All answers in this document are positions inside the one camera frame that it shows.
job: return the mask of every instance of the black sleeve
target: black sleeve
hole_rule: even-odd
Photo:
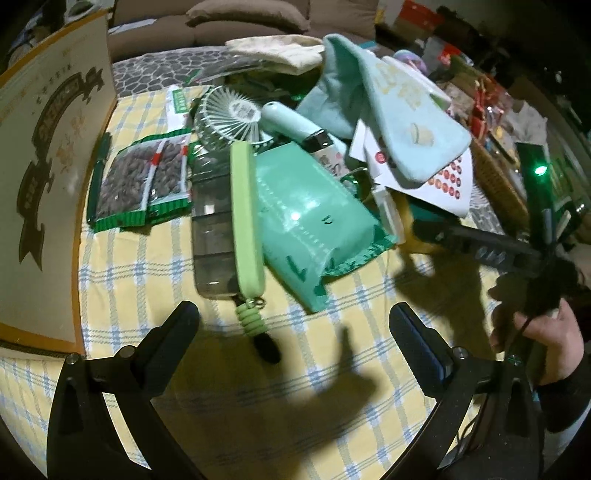
[[[546,429],[562,432],[576,422],[591,400],[591,368],[585,355],[564,380],[538,387]]]
[[[583,357],[572,375],[538,389],[547,426],[560,432],[570,427],[585,411],[591,399],[591,368],[589,358]],[[543,480],[583,480],[589,472],[591,445],[591,414],[580,426],[566,450],[542,476]]]

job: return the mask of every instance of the light blue towel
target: light blue towel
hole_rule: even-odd
[[[406,72],[342,35],[325,36],[326,62],[318,84],[297,111],[341,138],[372,112],[392,159],[409,180],[424,183],[470,144],[470,134]]]

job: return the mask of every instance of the black tool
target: black tool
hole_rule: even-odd
[[[423,393],[437,405],[382,480],[535,480],[541,473],[537,414],[523,364],[483,360],[450,348],[406,303],[389,326]],[[462,454],[440,466],[472,397],[485,394]]]
[[[66,358],[47,432],[49,479],[204,479],[150,403],[163,393],[198,325],[197,307],[182,301],[137,348],[124,346],[111,358],[84,360],[76,353]],[[103,392],[115,394],[151,470],[127,457]]]
[[[426,243],[468,254],[477,262],[528,278],[524,314],[529,322],[558,308],[560,298],[577,290],[574,265],[557,252],[550,170],[539,145],[517,143],[530,214],[529,243],[447,222],[416,220],[413,232]]]

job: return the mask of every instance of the couch cushion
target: couch cushion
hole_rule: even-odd
[[[275,27],[234,22],[214,21],[205,22],[193,28],[195,45],[224,45],[228,40],[245,37],[259,37],[266,35],[285,35],[285,32]]]
[[[113,26],[167,15],[182,15],[196,0],[116,0]]]
[[[107,44],[111,61],[119,61],[154,51],[192,47],[193,29],[188,27],[184,15],[170,15],[145,27],[108,35]]]
[[[283,0],[203,0],[187,12],[187,25],[194,27],[200,23],[216,20],[260,23],[302,33],[310,28],[301,12]]]
[[[312,23],[310,29],[306,32],[306,35],[316,38],[323,38],[330,33],[340,33],[356,45],[361,45],[362,43],[371,40],[370,38],[360,37],[359,35],[355,35],[340,28],[333,27],[332,25],[323,25],[318,23]]]
[[[305,18],[310,18],[310,0],[285,0],[296,7]]]
[[[310,0],[310,21],[374,40],[377,9],[378,0]]]
[[[339,34],[343,35],[345,38],[348,38],[350,41],[352,41],[355,45],[361,45],[362,43],[366,43],[366,42],[370,41],[369,38],[363,38],[363,37],[360,37],[358,35],[354,35],[349,32],[339,31],[338,28],[331,27],[330,25],[320,25],[320,24],[315,24],[315,23],[312,23],[310,29],[306,32],[306,35],[309,35],[311,37],[316,37],[316,38],[324,38],[324,36],[328,35],[329,33],[339,33]],[[372,48],[372,51],[375,53],[375,55],[379,59],[382,58],[383,56],[386,56],[386,55],[391,56],[394,54],[394,50],[392,50],[388,47],[384,47],[383,45],[380,45],[380,44],[377,44],[377,47]]]

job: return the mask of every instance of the sticker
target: sticker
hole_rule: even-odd
[[[187,99],[182,89],[173,91],[174,113],[187,113],[189,107],[187,106]]]
[[[318,150],[318,152],[312,153],[312,156],[338,179],[349,173],[349,169],[343,160],[343,155],[341,155],[334,145],[329,145],[322,150]]]
[[[375,161],[383,165],[384,163],[387,162],[386,155],[384,155],[383,152],[376,153],[375,154]]]
[[[242,122],[258,122],[261,119],[261,113],[256,106],[249,100],[237,100],[230,104],[230,114]]]

